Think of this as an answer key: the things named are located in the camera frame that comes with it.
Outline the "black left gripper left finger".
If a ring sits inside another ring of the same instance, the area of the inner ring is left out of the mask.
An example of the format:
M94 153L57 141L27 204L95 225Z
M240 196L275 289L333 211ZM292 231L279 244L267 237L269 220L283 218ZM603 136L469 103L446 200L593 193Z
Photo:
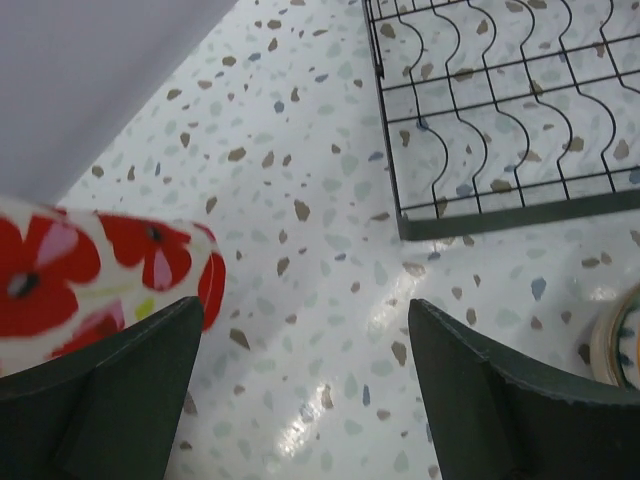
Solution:
M163 478L203 319L199 300L187 297L2 378L2 478Z

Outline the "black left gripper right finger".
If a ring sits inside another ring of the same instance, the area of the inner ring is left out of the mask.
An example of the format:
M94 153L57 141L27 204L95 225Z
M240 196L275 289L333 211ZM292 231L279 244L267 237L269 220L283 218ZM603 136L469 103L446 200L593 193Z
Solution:
M537 361L424 299L408 327L442 478L638 478L638 392Z

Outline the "striped cream bowl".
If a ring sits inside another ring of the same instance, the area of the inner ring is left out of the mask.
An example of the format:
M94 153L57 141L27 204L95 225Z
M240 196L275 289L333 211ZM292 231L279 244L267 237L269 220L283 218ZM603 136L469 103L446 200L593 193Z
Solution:
M590 364L605 384L639 390L639 284L598 316L591 333Z

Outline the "red poppy print cloth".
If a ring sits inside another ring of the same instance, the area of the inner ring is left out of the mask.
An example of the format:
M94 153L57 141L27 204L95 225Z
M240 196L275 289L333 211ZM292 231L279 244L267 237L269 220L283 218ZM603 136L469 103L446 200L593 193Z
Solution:
M189 221L1 200L1 373L87 347L184 297L204 329L226 267L213 233Z

